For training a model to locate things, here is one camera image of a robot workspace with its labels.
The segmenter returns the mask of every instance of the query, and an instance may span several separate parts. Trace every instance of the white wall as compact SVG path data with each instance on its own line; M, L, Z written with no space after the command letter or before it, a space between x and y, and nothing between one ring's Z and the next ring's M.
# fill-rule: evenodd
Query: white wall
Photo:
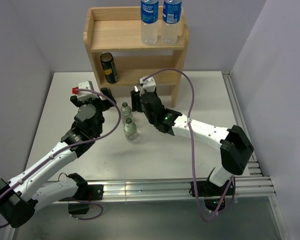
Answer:
M257 158L300 240L300 0L268 0L232 79Z
M140 0L10 0L54 72L92 71L83 43L89 7ZM186 70L231 70L266 0L183 0Z
M13 6L0 0L0 178L24 169L50 82L48 65Z

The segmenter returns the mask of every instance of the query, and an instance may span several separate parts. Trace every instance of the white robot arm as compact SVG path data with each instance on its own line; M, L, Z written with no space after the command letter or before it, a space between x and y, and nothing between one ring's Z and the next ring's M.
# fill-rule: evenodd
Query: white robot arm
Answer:
M79 83L76 89L94 90L90 81ZM101 92L116 102L111 92L102 88ZM43 207L64 199L88 198L88 183L77 173L69 174L66 180L42 187L57 171L84 154L100 137L105 122L103 112L113 106L108 100L101 100L96 94L86 91L74 92L70 101L78 107L71 129L61 141L36 164L11 178L0 179L0 196L12 186L19 184L0 200L0 213L13 227L26 223L33 214Z
M243 174L254 147L241 127L234 125L228 129L209 125L165 108L156 93L155 79L144 78L131 91L133 111L143 112L160 132L173 136L190 138L190 123L194 140L211 146L221 155L221 161L208 178L209 183L222 187L231 176Z

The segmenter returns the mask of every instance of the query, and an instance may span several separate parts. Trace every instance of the plastic water bottle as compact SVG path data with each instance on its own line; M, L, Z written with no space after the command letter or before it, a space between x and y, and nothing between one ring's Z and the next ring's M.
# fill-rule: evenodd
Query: plastic water bottle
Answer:
M141 0L141 41L153 45L158 39L158 0Z
M123 131L125 138L129 141L135 140L137 138L137 125L132 121L131 118L127 118L125 120Z
M178 40L181 11L182 0L164 0L161 39L167 45L173 45Z
M121 107L122 123L125 124L127 119L133 119L133 113L131 107L128 106L128 103L124 102L122 103L122 107Z

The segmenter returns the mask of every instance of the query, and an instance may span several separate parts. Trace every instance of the black can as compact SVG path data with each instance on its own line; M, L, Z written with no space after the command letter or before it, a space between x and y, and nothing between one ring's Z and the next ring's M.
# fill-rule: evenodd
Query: black can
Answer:
M115 84L116 82L118 82L117 69L112 54L110 52L101 54L100 61L106 81L110 84Z

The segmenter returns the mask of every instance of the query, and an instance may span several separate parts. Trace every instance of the wooden shelf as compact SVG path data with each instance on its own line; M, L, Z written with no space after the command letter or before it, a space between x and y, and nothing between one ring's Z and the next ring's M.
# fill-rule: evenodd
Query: wooden shelf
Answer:
M100 79L102 88L113 88L120 86L133 86L138 83L140 76L153 74L162 66L173 68L172 56L115 56L114 62L118 74L118 82L110 84L106 81L105 75ZM161 72L155 77L155 81L160 85L176 85L178 74L173 71Z
M117 88L133 86L143 76L164 68L183 70L189 42L189 31L185 13L182 11L178 40L174 45L161 41L163 7L158 13L158 39L154 45L141 41L140 7L93 7L89 8L83 32L83 40L97 84L99 87ZM100 62L103 52L125 51L172 51L172 55L118 56L114 57L118 82L106 81ZM181 74L173 71L161 72L155 76L158 85L170 85L171 101L174 107L180 86Z
M141 42L141 20L94 21L91 52L183 50L184 41L179 31L176 44L166 45L161 41L162 21L158 21L158 39L154 45Z

